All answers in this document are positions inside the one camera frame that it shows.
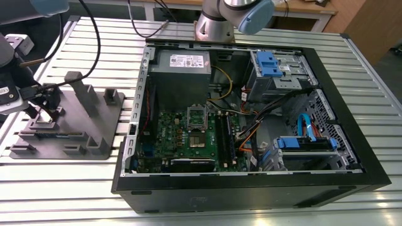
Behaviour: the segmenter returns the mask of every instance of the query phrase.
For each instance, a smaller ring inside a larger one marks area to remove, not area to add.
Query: slotted aluminum surface
[[[124,109],[116,129],[112,156],[105,161],[13,160],[8,147],[17,140],[27,116],[9,117],[0,152],[0,225],[55,224],[59,226],[128,225],[399,225],[402,222],[402,117],[401,104],[353,43],[336,34],[263,30],[254,36],[236,34],[238,42],[315,48],[328,74],[381,160],[393,184],[375,192],[359,193],[320,208],[248,210],[174,214],[136,214],[123,199],[112,195],[119,142],[135,95],[144,39],[133,34],[128,20],[96,19],[101,56],[85,84],[124,92]],[[141,33],[152,33],[159,22],[137,21]],[[88,18],[68,22],[61,51],[40,68],[41,82],[61,82],[68,70],[87,72],[96,53],[96,39]],[[192,40],[192,24],[171,23],[155,36]]]

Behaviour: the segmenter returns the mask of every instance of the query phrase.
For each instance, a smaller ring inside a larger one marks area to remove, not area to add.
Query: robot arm
[[[231,42],[234,26],[246,35],[259,32],[274,14],[271,0],[207,0],[195,33],[202,41]]]
[[[68,0],[0,0],[0,25],[51,17],[67,10]],[[40,84],[33,79],[31,69],[19,67],[21,63],[23,59],[0,34],[0,113],[25,111],[35,117],[35,109],[23,98],[21,90],[32,86],[39,87]],[[52,109],[51,101],[44,97],[33,97],[29,101]]]
[[[68,0],[1,0],[0,25],[39,17],[51,17],[68,10]]]

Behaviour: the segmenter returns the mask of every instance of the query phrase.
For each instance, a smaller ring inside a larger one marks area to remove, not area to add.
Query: black cable on table
[[[132,20],[132,14],[131,14],[131,0],[127,0],[127,7],[128,7],[128,14],[129,14],[129,21],[131,21],[131,24],[132,24],[132,28],[133,28],[133,30],[136,31],[136,34],[139,35],[139,37],[141,37],[141,38],[151,38],[163,28],[164,28],[164,26],[167,25],[167,22],[168,21],[166,21],[166,22],[163,22],[162,23],[162,25],[160,25],[160,27],[158,28],[158,30],[151,34],[151,35],[143,35],[143,34],[140,34],[139,33],[139,31],[137,31],[137,28],[136,28],[136,25],[135,25],[135,23],[133,23],[133,20]]]

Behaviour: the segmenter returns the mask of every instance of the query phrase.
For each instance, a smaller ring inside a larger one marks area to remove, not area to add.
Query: green motherboard
[[[187,119],[187,112],[159,112],[156,142],[143,144],[140,159],[140,172],[163,173],[168,172],[168,161],[171,159],[208,159],[215,160],[216,172],[247,171],[246,155],[236,153],[232,164],[222,164],[219,145],[216,138],[216,114],[203,114],[199,111],[191,112]],[[188,130],[191,125],[204,125],[204,129]],[[232,134],[240,131],[239,117],[230,116],[230,129]]]

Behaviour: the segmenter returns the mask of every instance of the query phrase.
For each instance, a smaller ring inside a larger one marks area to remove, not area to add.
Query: power supply label
[[[171,55],[171,67],[203,67],[203,56],[195,55]]]

